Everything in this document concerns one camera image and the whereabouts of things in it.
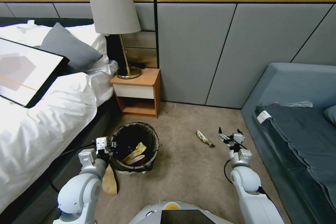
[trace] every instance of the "gray lamp shade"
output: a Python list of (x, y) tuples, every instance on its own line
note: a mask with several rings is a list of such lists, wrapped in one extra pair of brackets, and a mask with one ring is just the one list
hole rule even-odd
[(90, 0), (96, 32), (135, 33), (141, 30), (133, 0)]

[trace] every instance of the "picture frame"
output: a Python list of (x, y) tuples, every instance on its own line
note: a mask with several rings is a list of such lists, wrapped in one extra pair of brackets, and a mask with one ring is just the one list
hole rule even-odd
[(65, 56), (0, 38), (0, 96), (31, 108), (68, 62)]

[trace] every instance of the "black screen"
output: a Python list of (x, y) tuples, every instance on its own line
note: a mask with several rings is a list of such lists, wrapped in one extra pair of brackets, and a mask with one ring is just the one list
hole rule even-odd
[(199, 210), (163, 210), (161, 224), (215, 224)]

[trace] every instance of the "gray pillow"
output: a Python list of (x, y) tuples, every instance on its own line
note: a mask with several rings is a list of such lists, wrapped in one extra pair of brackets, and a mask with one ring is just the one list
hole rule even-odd
[(103, 55), (73, 36), (60, 23), (56, 23), (44, 38), (40, 49), (67, 57), (66, 72), (84, 72)]
[(336, 105), (327, 108), (323, 112), (324, 116), (328, 118), (329, 121), (331, 121), (333, 124), (336, 125)]

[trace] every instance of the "wooden nightstand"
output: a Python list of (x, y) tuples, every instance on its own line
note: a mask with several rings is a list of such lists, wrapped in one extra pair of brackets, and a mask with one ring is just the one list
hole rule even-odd
[(134, 79), (110, 81), (123, 115), (158, 117), (161, 105), (160, 69), (145, 68)]

